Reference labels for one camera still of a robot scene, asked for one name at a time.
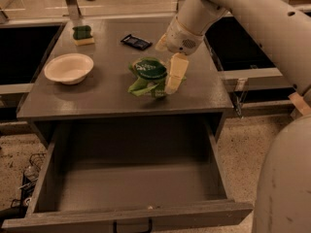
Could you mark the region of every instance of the green object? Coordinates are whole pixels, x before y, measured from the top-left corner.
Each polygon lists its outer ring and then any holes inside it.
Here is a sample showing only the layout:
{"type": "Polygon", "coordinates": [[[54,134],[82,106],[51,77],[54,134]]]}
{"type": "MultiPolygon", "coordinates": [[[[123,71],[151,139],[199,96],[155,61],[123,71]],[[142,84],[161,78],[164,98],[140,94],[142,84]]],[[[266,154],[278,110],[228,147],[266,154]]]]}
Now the green object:
{"type": "Polygon", "coordinates": [[[166,95],[164,89],[167,72],[158,59],[153,57],[138,59],[129,65],[129,70],[137,77],[137,81],[129,87],[129,93],[135,96],[150,93],[155,98],[166,95]]]}
{"type": "Polygon", "coordinates": [[[91,28],[88,25],[85,26],[77,26],[72,28],[74,32],[74,39],[75,40],[82,40],[82,39],[87,39],[87,38],[92,38],[90,32],[91,28]]]}

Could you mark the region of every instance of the bowl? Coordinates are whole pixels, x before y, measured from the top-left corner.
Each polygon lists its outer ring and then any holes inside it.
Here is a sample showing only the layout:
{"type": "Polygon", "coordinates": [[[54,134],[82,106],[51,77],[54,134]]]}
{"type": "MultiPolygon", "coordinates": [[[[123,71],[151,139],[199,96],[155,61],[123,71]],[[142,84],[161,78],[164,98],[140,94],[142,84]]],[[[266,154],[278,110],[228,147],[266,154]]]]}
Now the bowl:
{"type": "Polygon", "coordinates": [[[87,55],[69,53],[51,60],[45,66],[45,76],[53,82],[80,83],[93,68],[94,62],[87,55]]]}

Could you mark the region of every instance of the sponge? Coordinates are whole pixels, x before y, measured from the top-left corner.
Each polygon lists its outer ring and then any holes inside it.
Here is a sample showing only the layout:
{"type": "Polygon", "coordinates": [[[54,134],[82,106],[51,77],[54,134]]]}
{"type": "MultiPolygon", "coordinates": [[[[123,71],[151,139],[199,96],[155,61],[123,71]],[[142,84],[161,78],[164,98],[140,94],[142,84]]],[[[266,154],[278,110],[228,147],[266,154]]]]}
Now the sponge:
{"type": "Polygon", "coordinates": [[[91,27],[88,25],[77,26],[72,28],[74,30],[74,43],[77,46],[93,44],[95,43],[94,38],[91,35],[91,27]]]}

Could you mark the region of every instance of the cabinet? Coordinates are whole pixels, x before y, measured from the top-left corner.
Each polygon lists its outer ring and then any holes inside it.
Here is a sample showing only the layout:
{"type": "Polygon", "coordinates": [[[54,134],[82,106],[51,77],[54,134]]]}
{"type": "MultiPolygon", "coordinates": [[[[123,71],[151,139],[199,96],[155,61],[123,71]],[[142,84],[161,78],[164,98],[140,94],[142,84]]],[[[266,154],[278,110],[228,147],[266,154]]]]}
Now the cabinet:
{"type": "Polygon", "coordinates": [[[217,140],[232,105],[202,45],[187,80],[164,99],[134,97],[127,64],[171,53],[133,50],[132,33],[156,42],[171,14],[68,22],[50,58],[91,56],[94,69],[77,85],[41,73],[20,108],[48,148],[26,218],[9,232],[137,232],[239,223],[251,210],[235,202],[223,179],[217,140]],[[95,45],[75,47],[74,23],[89,24],[95,45]]]}

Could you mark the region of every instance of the drawer front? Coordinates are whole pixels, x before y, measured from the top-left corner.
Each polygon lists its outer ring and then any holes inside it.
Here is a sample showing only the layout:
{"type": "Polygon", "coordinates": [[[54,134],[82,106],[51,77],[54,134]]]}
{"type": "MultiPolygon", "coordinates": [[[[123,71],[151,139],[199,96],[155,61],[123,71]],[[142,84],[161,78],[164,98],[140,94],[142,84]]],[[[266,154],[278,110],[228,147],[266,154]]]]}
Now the drawer front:
{"type": "Polygon", "coordinates": [[[62,122],[26,218],[9,232],[146,232],[239,223],[205,115],[62,122]]]}

